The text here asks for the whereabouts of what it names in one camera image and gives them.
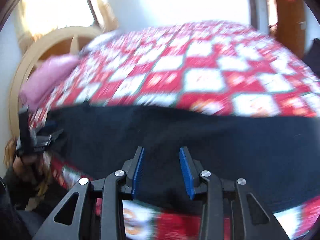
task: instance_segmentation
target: hand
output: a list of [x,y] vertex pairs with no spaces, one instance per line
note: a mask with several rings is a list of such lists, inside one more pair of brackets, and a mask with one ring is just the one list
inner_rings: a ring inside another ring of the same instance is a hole
[[12,165],[13,171],[20,179],[28,181],[32,175],[30,166],[38,160],[39,155],[16,157]]

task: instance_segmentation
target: curved headboard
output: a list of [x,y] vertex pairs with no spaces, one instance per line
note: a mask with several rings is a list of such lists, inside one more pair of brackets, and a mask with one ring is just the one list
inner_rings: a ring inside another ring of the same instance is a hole
[[48,33],[28,48],[14,74],[9,94],[9,122],[14,137],[19,136],[18,111],[21,104],[18,95],[21,85],[32,71],[51,55],[77,54],[83,46],[101,34],[102,30],[97,27],[65,27]]

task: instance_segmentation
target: curtain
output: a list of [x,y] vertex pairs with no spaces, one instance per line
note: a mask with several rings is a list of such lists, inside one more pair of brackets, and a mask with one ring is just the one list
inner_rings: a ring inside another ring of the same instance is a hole
[[108,0],[90,0],[98,21],[87,0],[21,0],[13,11],[14,25],[22,53],[47,33],[67,26],[98,24],[104,31],[118,28]]

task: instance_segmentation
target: bedspread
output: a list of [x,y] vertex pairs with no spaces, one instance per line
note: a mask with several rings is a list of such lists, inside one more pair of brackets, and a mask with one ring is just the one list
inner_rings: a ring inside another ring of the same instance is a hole
[[[176,107],[209,115],[314,117],[320,115],[319,94],[318,78],[311,69],[270,36],[237,23],[205,21],[130,32],[102,45],[82,58],[54,89],[31,117],[30,126],[43,124],[50,109],[85,100],[102,106]],[[54,159],[51,169],[65,187],[80,177]],[[295,212],[296,223],[287,230],[291,238],[305,233],[315,221],[306,226],[305,207]]]

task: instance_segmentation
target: wooden door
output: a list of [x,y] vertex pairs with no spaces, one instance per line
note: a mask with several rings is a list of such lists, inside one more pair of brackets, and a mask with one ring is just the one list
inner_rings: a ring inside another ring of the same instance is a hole
[[276,0],[278,30],[276,39],[302,58],[305,49],[305,12],[303,0]]

